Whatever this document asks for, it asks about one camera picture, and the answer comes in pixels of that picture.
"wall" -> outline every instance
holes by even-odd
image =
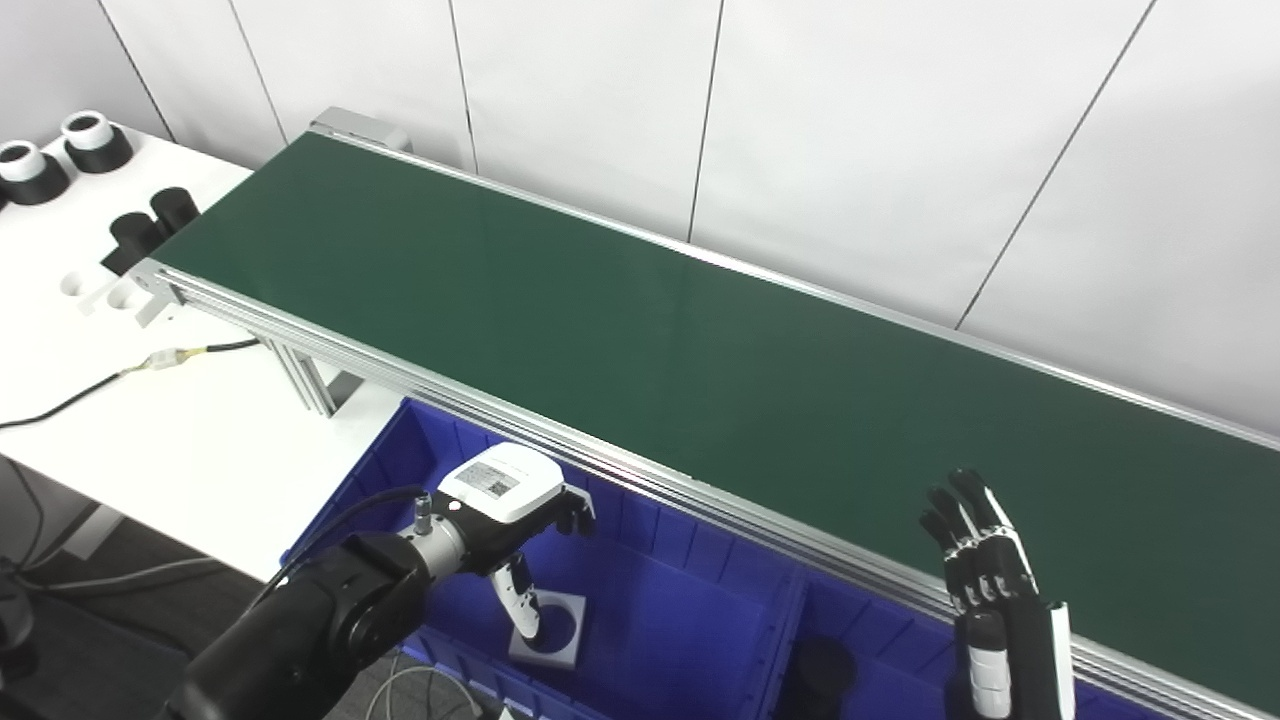
[[[157,108],[256,167],[344,105],[429,158],[1280,436],[1263,0],[102,0],[106,24],[65,0],[79,35],[3,1],[27,28],[0,33],[52,38],[28,45],[61,69],[37,92],[9,65],[33,100],[0,122],[99,105],[163,133]]]
[[[96,0],[0,0],[0,142],[44,145],[86,108],[169,137]]]

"robotic arm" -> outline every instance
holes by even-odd
[[[356,675],[424,619],[424,598],[454,573],[489,575],[536,646],[536,596],[520,547],[556,524],[594,530],[590,495],[515,443],[449,473],[401,533],[357,533],[316,553],[186,670],[159,720],[319,720]]]

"black and white cup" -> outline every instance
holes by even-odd
[[[97,110],[72,113],[63,120],[61,133],[67,156],[82,173],[109,173],[133,158],[133,146],[124,131]]]
[[[0,145],[0,193],[18,205],[40,205],[70,184],[67,170],[52,156],[26,140]]]

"qr code label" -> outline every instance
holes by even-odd
[[[520,484],[516,478],[484,462],[476,462],[462,470],[458,473],[458,479],[495,500]]]

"metal bolt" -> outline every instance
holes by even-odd
[[[413,501],[413,532],[420,536],[431,534],[431,496],[429,495]]]

